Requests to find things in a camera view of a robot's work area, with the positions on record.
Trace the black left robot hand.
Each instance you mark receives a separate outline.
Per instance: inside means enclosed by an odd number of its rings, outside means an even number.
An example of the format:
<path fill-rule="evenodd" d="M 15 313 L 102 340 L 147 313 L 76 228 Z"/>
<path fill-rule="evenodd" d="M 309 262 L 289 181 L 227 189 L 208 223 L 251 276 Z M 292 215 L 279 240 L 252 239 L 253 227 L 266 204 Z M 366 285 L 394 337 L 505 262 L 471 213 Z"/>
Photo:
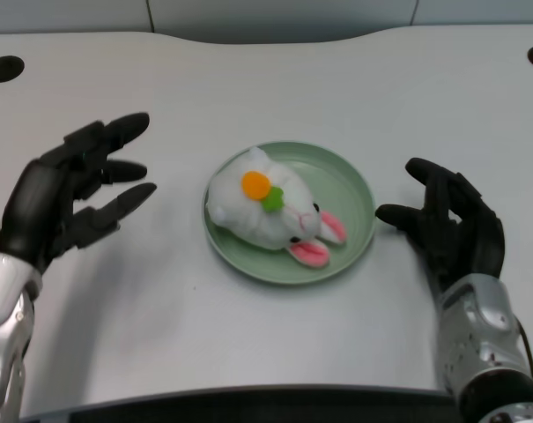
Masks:
<path fill-rule="evenodd" d="M 145 182 L 146 166 L 112 160 L 110 154 L 141 136 L 150 117 L 125 115 L 105 124 L 92 122 L 65 136 L 63 143 L 31 160 L 4 208 L 0 253 L 44 272 L 68 250 L 84 249 L 116 232 L 120 222 L 156 190 Z M 104 185 L 136 185 L 105 206 L 74 211 Z"/>

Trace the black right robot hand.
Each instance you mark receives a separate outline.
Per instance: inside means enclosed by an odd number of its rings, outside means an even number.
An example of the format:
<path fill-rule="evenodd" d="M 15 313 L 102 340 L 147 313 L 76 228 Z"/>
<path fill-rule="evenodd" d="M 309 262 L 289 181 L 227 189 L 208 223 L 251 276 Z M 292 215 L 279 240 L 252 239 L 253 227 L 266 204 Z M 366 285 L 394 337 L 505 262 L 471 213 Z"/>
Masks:
<path fill-rule="evenodd" d="M 375 216 L 404 232 L 426 263 L 438 293 L 470 274 L 498 278 L 505 258 L 500 219 L 460 173 L 421 158 L 406 171 L 426 187 L 420 209 L 383 204 Z"/>

